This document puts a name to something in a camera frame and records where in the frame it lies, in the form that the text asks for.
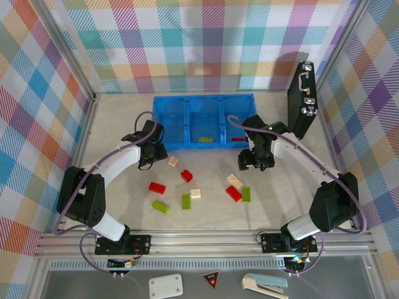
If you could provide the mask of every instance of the colorful plaid wall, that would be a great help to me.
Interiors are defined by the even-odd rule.
[[[359,182],[383,268],[399,298],[399,1],[374,0],[319,93],[342,171]]]
[[[0,41],[0,299],[17,299],[89,101],[27,0],[0,0]]]
[[[284,90],[357,0],[47,0],[100,92]]]

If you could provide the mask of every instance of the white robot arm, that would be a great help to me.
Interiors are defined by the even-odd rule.
[[[325,165],[300,143],[295,134],[289,133],[286,125],[281,122],[267,125],[259,115],[254,115],[247,118],[243,126],[246,128],[244,130],[249,141],[249,149],[244,149],[238,156],[240,170],[254,166],[264,171],[274,167],[276,156],[298,173],[314,194],[309,212],[281,227],[281,238],[285,239],[287,251],[291,244],[320,231],[330,232],[356,215],[355,203],[336,182],[340,180],[355,197],[358,197],[357,180],[352,173],[340,174],[336,169]],[[263,132],[251,131],[252,128],[261,129]],[[264,130],[277,133],[280,138]],[[311,163],[310,158],[323,165],[325,169],[321,170],[315,163]]]
[[[103,158],[83,168],[68,168],[57,203],[58,213],[63,213],[73,193],[86,177],[65,216],[91,227],[99,235],[123,247],[129,238],[130,229],[106,211],[105,188],[122,171],[135,163],[143,170],[142,166],[149,164],[151,167],[154,162],[168,157],[165,146],[161,143],[164,128],[159,123],[155,128],[154,125],[153,121],[147,120],[142,131],[123,137],[116,149]]]
[[[122,141],[117,149],[128,145],[129,141]],[[113,179],[115,179],[122,171],[124,171],[129,166],[136,164],[140,160],[140,148],[138,146],[130,146],[125,148],[123,151],[119,151],[113,156],[109,157],[104,163],[102,163],[98,168],[93,171],[92,174],[99,174],[104,178],[104,188],[106,188]],[[98,161],[88,164],[83,167],[84,171],[89,171],[93,166],[97,164]],[[118,241],[123,232],[125,231],[125,226],[113,218],[107,211],[100,219],[99,223],[92,227],[96,232],[100,233],[104,237],[112,240]]]

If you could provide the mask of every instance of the white stapler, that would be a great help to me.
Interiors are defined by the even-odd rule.
[[[274,298],[288,299],[288,296],[282,294],[282,288],[288,287],[288,281],[286,278],[248,273],[243,277],[241,285],[246,290],[252,290]]]

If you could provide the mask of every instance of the green lego brick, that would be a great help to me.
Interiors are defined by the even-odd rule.
[[[181,207],[184,211],[191,210],[191,198],[189,194],[183,194],[181,196]]]
[[[158,211],[161,211],[162,213],[165,213],[165,214],[167,214],[169,212],[169,207],[158,202],[158,201],[154,201],[152,203],[152,207]]]
[[[251,190],[249,187],[243,187],[243,202],[251,202]]]
[[[199,142],[213,142],[213,138],[200,137]]]

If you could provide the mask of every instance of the blue plastic bin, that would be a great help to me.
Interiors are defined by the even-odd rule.
[[[229,124],[230,114],[245,120],[256,114],[254,96],[247,95],[191,95],[183,97],[155,97],[153,112],[165,127],[163,143],[167,150],[190,148],[245,148],[244,130]],[[200,142],[200,138],[213,142]]]

